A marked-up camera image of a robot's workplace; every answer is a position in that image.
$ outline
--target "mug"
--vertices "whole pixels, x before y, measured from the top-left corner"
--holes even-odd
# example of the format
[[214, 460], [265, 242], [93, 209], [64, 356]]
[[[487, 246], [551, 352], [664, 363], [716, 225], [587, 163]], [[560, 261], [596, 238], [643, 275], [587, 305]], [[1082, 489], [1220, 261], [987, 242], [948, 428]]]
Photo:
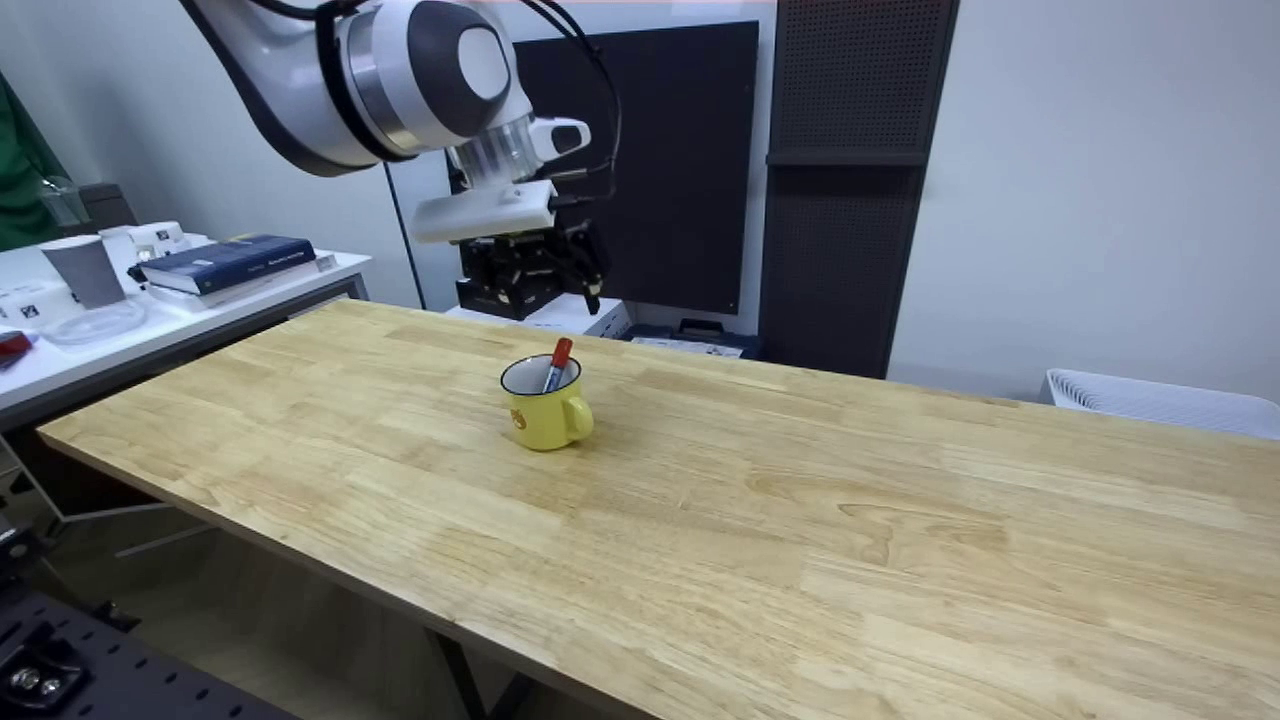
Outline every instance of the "mug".
[[596, 428], [596, 417], [580, 396], [584, 363], [568, 359], [557, 379], [546, 378], [551, 352], [525, 356], [500, 378], [525, 450], [568, 450], [575, 439], [587, 439]]

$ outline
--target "screen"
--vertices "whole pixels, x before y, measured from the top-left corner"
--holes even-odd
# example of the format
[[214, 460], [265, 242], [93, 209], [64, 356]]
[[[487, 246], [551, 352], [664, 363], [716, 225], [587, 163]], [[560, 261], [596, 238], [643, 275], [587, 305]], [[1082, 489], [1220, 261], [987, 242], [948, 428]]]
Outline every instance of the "screen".
[[[587, 199], [606, 261], [606, 296], [736, 313], [746, 212], [757, 24], [696, 24], [590, 36], [618, 102], [624, 138], [612, 177], [560, 179]], [[517, 45], [537, 115], [590, 125], [590, 150], [560, 163], [602, 163], [612, 95], [568, 41]]]

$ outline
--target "wall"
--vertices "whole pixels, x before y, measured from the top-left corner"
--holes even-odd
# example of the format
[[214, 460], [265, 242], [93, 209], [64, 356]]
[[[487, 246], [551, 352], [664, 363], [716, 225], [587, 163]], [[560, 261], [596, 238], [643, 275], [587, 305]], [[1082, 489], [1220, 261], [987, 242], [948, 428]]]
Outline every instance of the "wall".
[[416, 305], [383, 171], [315, 179], [282, 163], [175, 0], [0, 10], [0, 69], [77, 179], [117, 179], [145, 222], [364, 254], [366, 293]]
[[965, 0], [891, 378], [1280, 396], [1274, 36], [1274, 0]]
[[[772, 115], [772, 47], [777, 47], [777, 0], [564, 0], [564, 10], [584, 24], [584, 32], [628, 32], [628, 28], [672, 28], [672, 24], [729, 24], [729, 20], [757, 20], [758, 24], [758, 63], [757, 63], [757, 138], [751, 138], [751, 171], [746, 171], [746, 222], [743, 222], [743, 275], [738, 275], [738, 313], [712, 316], [725, 319], [732, 333], [757, 333], [758, 316], [758, 255], [762, 255], [762, 150], [767, 150], [767, 115]], [[517, 41], [543, 41], [557, 36], [541, 15], [525, 5], [500, 5], [505, 24]], [[422, 157], [410, 163], [395, 163], [395, 193], [407, 209], [418, 198], [438, 198], [443, 163], [438, 157]], [[427, 310], [457, 305], [450, 280], [459, 271], [457, 247], [416, 247], [416, 265], [422, 275]], [[684, 319], [678, 310], [641, 310], [641, 319], [672, 324]]]

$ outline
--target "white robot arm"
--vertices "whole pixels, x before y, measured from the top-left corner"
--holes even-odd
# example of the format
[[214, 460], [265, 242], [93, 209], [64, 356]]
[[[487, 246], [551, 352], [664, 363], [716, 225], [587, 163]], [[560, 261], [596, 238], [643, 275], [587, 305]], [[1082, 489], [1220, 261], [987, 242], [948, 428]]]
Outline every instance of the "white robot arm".
[[464, 193], [410, 212], [410, 242], [551, 228], [541, 163], [590, 142], [537, 119], [487, 0], [185, 0], [260, 138], [310, 177], [450, 154]]

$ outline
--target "table leg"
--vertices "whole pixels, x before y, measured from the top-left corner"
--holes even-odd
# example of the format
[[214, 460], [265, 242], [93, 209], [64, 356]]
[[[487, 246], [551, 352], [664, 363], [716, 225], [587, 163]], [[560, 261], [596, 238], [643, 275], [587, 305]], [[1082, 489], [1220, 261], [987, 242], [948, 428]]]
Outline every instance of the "table leg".
[[348, 296], [366, 302], [364, 275], [351, 275]]
[[436, 636], [436, 646], [443, 652], [449, 677], [457, 685], [457, 698], [464, 700], [468, 720], [509, 720], [526, 698], [530, 681], [517, 671], [505, 698], [493, 703], [493, 714], [484, 714], [484, 698], [476, 689], [468, 652], [449, 636]]

